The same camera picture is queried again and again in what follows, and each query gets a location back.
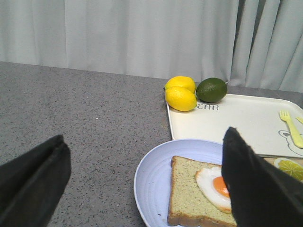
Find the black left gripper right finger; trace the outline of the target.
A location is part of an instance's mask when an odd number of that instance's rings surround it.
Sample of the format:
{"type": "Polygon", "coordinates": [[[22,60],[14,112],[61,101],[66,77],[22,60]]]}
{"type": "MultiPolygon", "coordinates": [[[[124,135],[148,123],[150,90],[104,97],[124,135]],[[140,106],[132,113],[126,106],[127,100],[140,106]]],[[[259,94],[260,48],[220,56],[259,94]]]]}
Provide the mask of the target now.
{"type": "Polygon", "coordinates": [[[223,178],[239,227],[301,227],[303,184],[255,154],[237,130],[223,139],[223,178]]]}

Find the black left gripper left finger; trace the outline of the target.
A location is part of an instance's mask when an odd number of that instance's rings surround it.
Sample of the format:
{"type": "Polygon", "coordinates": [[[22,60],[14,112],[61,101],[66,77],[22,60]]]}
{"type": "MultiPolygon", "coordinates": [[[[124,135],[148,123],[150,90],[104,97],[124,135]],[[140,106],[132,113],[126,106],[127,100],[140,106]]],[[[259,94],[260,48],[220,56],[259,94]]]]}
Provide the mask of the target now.
{"type": "Polygon", "coordinates": [[[48,225],[71,175],[71,152],[56,135],[0,167],[0,225],[48,225]]]}

